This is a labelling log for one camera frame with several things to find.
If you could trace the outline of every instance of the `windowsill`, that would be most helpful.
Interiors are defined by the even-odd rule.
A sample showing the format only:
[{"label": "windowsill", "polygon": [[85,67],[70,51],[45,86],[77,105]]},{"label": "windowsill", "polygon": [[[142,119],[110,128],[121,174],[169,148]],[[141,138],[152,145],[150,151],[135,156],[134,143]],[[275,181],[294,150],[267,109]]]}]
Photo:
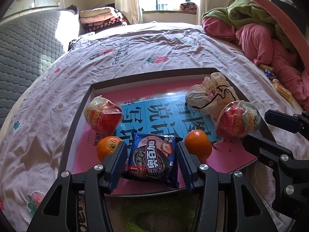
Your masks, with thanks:
[{"label": "windowsill", "polygon": [[189,13],[186,11],[179,11],[179,10],[151,10],[151,11],[143,11],[143,14],[151,14],[151,13],[182,13],[182,14],[191,14],[196,15],[196,13]]}]

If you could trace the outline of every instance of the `blue printed panel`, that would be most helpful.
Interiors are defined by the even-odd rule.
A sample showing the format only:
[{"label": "blue printed panel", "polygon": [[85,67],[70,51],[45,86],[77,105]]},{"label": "blue printed panel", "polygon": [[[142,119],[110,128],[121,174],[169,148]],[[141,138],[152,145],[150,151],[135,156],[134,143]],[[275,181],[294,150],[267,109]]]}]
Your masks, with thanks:
[{"label": "blue printed panel", "polygon": [[123,119],[115,135],[130,147],[131,132],[158,135],[175,135],[185,138],[192,130],[202,130],[211,142],[222,140],[215,134],[214,123],[210,116],[203,116],[199,110],[185,103],[185,95],[151,99],[121,106]]}]

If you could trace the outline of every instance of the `cookie package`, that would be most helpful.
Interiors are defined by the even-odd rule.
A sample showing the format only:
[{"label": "cookie package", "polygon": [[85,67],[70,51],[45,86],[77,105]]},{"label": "cookie package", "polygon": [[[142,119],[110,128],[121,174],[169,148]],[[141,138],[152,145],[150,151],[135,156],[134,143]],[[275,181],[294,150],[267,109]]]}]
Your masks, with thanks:
[{"label": "cookie package", "polygon": [[161,182],[179,188],[176,144],[182,138],[132,132],[127,179]]}]

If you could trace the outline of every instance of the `green blanket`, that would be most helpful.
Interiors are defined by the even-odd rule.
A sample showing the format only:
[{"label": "green blanket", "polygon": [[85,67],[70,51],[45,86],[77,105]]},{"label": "green blanket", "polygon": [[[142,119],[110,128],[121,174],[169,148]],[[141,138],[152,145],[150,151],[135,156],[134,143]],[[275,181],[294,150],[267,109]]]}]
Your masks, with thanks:
[{"label": "green blanket", "polygon": [[295,50],[277,21],[266,10],[251,0],[236,0],[227,8],[212,9],[203,14],[203,18],[207,17],[220,19],[230,26],[235,26],[238,30],[249,23],[263,25],[274,33],[275,38],[286,49]]}]

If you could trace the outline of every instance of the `wrapped candy ball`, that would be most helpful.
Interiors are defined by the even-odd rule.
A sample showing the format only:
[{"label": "wrapped candy ball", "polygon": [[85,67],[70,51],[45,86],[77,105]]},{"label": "wrapped candy ball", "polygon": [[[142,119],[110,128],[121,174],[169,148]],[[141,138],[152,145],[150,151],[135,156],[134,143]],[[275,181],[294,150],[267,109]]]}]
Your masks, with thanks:
[{"label": "wrapped candy ball", "polygon": [[122,110],[112,101],[98,96],[85,108],[84,116],[93,130],[110,136],[122,120]]},{"label": "wrapped candy ball", "polygon": [[260,129],[261,116],[249,102],[234,101],[220,113],[216,122],[216,134],[222,137],[242,138]]}]

